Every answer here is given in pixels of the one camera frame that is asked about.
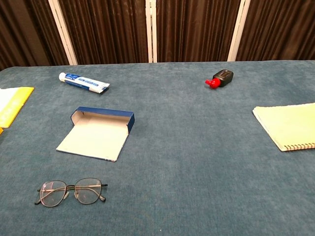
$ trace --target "toothpaste tube crimped end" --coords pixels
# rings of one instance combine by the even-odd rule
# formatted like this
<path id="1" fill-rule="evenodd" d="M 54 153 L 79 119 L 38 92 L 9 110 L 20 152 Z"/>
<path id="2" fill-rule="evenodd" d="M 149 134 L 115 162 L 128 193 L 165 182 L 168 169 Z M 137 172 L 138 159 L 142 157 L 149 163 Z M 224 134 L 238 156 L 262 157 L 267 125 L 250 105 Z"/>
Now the toothpaste tube crimped end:
<path id="1" fill-rule="evenodd" d="M 101 93 L 109 87 L 109 83 L 82 77 L 80 75 L 60 73 L 59 80 L 67 84 L 87 89 L 93 92 Z"/>

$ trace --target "blue cloth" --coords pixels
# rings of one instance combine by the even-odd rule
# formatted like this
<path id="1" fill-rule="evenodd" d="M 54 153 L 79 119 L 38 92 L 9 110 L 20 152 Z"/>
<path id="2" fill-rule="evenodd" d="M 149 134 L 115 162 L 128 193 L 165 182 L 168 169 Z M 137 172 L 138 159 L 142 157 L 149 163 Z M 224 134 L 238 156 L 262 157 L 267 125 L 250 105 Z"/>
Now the blue cloth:
<path id="1" fill-rule="evenodd" d="M 222 69 L 233 81 L 211 90 Z M 97 94 L 59 81 L 111 84 Z M 314 61 L 13 67 L 0 88 L 35 87 L 0 135 L 0 235 L 315 235 L 315 149 L 281 152 L 255 106 L 315 102 Z M 133 111 L 115 163 L 56 151 L 79 106 Z M 107 183 L 107 201 L 35 206 L 43 182 Z"/>

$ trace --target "dark curtain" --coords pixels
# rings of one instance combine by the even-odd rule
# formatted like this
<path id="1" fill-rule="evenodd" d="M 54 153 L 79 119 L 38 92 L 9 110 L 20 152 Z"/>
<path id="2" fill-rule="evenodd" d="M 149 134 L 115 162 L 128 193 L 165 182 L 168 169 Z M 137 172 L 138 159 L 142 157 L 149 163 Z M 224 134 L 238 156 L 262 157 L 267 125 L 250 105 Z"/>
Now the dark curtain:
<path id="1" fill-rule="evenodd" d="M 47 0 L 0 0 L 0 70 L 68 64 Z"/>
<path id="2" fill-rule="evenodd" d="M 148 62 L 145 0 L 60 0 L 79 64 Z"/>
<path id="3" fill-rule="evenodd" d="M 251 0 L 236 60 L 315 59 L 315 0 Z"/>
<path id="4" fill-rule="evenodd" d="M 241 0 L 157 0 L 157 60 L 227 60 Z"/>

